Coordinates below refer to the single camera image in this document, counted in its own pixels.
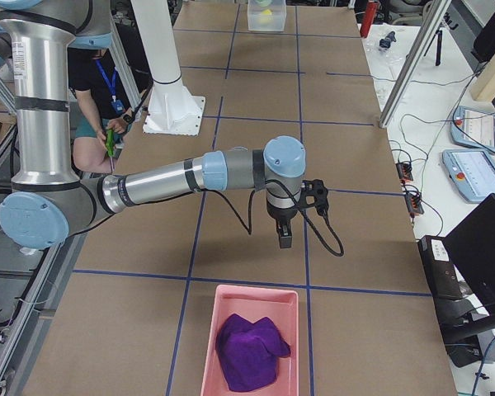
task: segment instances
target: id badge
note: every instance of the id badge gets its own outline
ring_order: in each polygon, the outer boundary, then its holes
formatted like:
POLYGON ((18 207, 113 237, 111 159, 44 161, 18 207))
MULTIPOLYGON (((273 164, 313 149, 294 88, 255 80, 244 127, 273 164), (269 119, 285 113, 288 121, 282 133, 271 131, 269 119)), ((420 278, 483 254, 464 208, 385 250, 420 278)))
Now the id badge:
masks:
POLYGON ((114 107, 115 112, 118 116, 125 112, 125 107, 123 106, 123 102, 119 99, 116 99, 112 102, 112 107, 114 107))

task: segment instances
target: label on robot arm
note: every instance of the label on robot arm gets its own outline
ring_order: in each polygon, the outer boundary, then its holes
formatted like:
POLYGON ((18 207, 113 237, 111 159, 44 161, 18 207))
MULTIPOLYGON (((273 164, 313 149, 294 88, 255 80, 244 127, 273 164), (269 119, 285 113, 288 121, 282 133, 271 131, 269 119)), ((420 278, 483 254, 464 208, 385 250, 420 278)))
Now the label on robot arm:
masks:
POLYGON ((27 78, 26 72, 26 49, 24 43, 15 41, 12 43, 13 71, 16 80, 27 78))
POLYGON ((435 260, 437 260, 438 262, 449 261, 449 255, 447 254, 446 247, 444 247, 442 241, 439 241, 437 239, 432 239, 431 247, 432 247, 432 255, 435 258, 435 260))

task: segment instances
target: person's leg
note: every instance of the person's leg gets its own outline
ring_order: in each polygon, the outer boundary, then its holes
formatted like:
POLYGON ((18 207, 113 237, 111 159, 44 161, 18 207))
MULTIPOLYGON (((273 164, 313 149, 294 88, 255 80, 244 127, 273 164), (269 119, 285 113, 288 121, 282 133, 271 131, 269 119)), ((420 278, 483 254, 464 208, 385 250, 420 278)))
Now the person's leg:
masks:
POLYGON ((95 131, 83 116, 79 121, 73 142, 73 162, 83 172, 111 172, 106 149, 101 145, 95 131))

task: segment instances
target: blue lanyard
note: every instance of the blue lanyard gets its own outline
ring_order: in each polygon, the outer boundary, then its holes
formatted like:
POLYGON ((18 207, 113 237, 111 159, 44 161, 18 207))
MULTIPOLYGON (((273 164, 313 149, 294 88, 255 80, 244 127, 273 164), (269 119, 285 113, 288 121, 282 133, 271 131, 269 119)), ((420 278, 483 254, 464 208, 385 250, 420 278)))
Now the blue lanyard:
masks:
POLYGON ((96 65, 99 71, 101 72, 102 77, 105 80, 106 85, 108 86, 108 89, 110 90, 110 94, 112 95, 112 100, 116 101, 116 78, 117 78, 117 70, 114 68, 114 73, 112 74, 112 81, 108 79, 105 73, 105 69, 102 68, 101 62, 99 59, 96 59, 96 65))

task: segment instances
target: blue cable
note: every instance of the blue cable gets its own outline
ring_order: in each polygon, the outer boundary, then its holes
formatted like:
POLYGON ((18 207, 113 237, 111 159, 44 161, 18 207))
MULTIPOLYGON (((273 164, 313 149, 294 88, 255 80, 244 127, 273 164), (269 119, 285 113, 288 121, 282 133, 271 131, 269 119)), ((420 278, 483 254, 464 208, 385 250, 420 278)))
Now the blue cable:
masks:
POLYGON ((477 384, 479 383, 480 375, 482 374, 482 368, 484 366, 484 363, 486 362, 486 357, 488 357, 489 348, 492 347, 494 342, 495 342, 495 337, 486 347, 486 351, 484 351, 484 354, 482 356, 482 360, 480 361, 480 367, 478 368, 478 371, 476 374, 475 383, 473 384, 473 390, 471 391, 471 396, 475 396, 475 391, 477 390, 477 384))

